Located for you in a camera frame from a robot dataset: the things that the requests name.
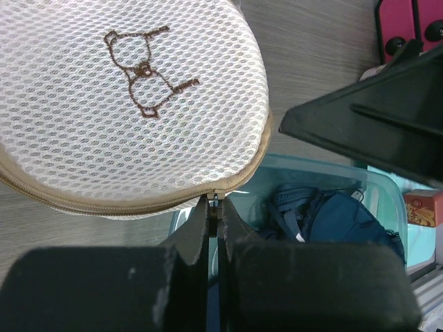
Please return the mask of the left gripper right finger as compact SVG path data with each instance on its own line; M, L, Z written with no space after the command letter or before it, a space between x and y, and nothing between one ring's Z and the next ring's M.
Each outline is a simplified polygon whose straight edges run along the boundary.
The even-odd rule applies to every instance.
M267 241L225 199L218 251L222 331L416 331L422 320L387 246Z

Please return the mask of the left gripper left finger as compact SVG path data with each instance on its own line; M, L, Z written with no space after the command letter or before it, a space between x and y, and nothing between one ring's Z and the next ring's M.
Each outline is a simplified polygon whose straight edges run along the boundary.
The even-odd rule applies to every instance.
M209 203L158 246L29 250L1 286L2 331L204 331Z

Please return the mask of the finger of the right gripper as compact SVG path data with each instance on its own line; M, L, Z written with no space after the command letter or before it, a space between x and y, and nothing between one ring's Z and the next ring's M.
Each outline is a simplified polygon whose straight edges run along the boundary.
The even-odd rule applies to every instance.
M279 131L442 188L442 47L289 109Z

